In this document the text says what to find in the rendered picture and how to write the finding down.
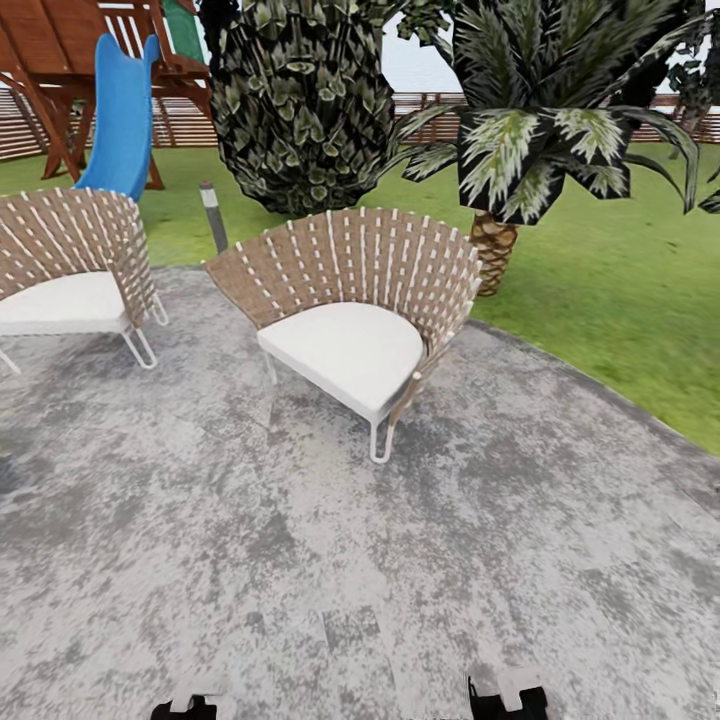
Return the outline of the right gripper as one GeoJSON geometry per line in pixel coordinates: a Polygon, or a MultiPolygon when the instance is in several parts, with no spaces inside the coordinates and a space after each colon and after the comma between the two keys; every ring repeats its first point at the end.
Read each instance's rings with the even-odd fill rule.
{"type": "Polygon", "coordinates": [[[541,690],[525,689],[520,691],[519,698],[523,708],[508,712],[499,695],[479,697],[477,692],[472,690],[469,693],[469,701],[473,720],[549,720],[541,690]]]}

